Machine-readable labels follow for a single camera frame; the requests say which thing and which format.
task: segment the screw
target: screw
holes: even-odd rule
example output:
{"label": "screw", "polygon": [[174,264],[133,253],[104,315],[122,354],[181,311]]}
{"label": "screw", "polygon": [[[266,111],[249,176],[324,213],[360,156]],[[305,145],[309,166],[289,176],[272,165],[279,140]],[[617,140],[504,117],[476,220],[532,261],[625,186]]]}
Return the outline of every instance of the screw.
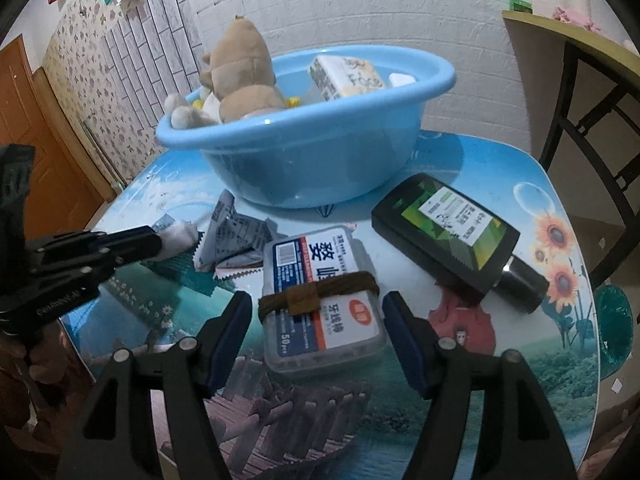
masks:
{"label": "screw", "polygon": [[122,363],[126,361],[127,359],[129,359],[129,350],[127,350],[126,348],[121,348],[120,350],[116,350],[113,353],[113,359],[117,363]]}
{"label": "screw", "polygon": [[456,342],[450,337],[441,337],[438,339],[438,346],[443,350],[453,350],[456,347]]}
{"label": "screw", "polygon": [[185,337],[184,339],[180,339],[180,348],[184,351],[191,350],[196,348],[198,345],[198,340],[194,337]]}
{"label": "screw", "polygon": [[518,352],[517,350],[507,350],[504,353],[504,358],[507,359],[508,362],[510,363],[519,363],[520,361],[522,361],[522,354],[520,354],[520,352]]}

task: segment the orange wooden door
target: orange wooden door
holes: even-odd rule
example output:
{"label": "orange wooden door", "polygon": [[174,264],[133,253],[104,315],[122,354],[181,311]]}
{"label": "orange wooden door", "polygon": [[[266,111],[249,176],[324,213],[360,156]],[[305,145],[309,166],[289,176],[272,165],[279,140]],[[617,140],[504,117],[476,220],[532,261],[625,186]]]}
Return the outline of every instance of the orange wooden door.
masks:
{"label": "orange wooden door", "polygon": [[31,174],[24,230],[27,240],[83,229],[102,200],[65,153],[36,100],[22,37],[0,51],[0,144],[31,144]]}

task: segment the blue gripper pad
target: blue gripper pad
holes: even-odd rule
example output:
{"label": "blue gripper pad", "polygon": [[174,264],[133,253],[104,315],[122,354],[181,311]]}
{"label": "blue gripper pad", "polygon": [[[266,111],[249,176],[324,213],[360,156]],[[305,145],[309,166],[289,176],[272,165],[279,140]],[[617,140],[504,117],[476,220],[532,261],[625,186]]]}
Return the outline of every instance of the blue gripper pad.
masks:
{"label": "blue gripper pad", "polygon": [[426,397],[430,385],[424,376],[424,355],[414,338],[408,323],[415,319],[398,292],[388,293],[382,300],[386,332],[394,346],[404,377],[421,397]]}
{"label": "blue gripper pad", "polygon": [[246,292],[236,292],[222,315],[213,320],[219,332],[218,341],[211,354],[207,379],[207,387],[211,395],[225,386],[240,346],[244,341],[244,336],[249,329],[252,314],[251,296]]}

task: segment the floral wallpaper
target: floral wallpaper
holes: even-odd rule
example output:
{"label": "floral wallpaper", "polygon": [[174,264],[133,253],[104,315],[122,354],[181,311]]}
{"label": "floral wallpaper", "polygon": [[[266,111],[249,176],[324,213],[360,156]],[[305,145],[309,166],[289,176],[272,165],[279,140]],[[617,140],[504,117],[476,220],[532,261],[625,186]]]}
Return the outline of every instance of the floral wallpaper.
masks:
{"label": "floral wallpaper", "polygon": [[[98,167],[105,171],[97,153],[90,148],[78,117],[86,121],[127,184],[163,148],[156,144],[152,128],[136,130],[127,107],[117,97],[99,40],[143,1],[124,0],[118,6],[105,5],[104,0],[72,0],[42,63],[63,112]],[[79,13],[81,4],[87,8],[86,16]]]}

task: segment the plastic container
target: plastic container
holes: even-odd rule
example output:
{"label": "plastic container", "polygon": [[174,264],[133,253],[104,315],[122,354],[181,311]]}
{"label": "plastic container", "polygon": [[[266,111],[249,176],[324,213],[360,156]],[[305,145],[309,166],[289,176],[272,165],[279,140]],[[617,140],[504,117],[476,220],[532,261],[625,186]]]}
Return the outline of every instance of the plastic container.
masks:
{"label": "plastic container", "polygon": [[[342,226],[271,242],[264,248],[264,296],[329,276],[368,270],[362,244]],[[386,343],[378,297],[368,291],[321,298],[321,309],[264,319],[264,360],[284,374],[332,371]]]}
{"label": "plastic container", "polygon": [[384,184],[409,159],[425,102],[454,85],[453,66],[435,54],[398,46],[303,50],[273,59],[285,97],[308,90],[306,70],[318,54],[367,59],[383,80],[401,72],[417,82],[193,130],[174,130],[165,116],[156,132],[160,143],[172,150],[202,150],[236,196],[261,205],[327,205]]}

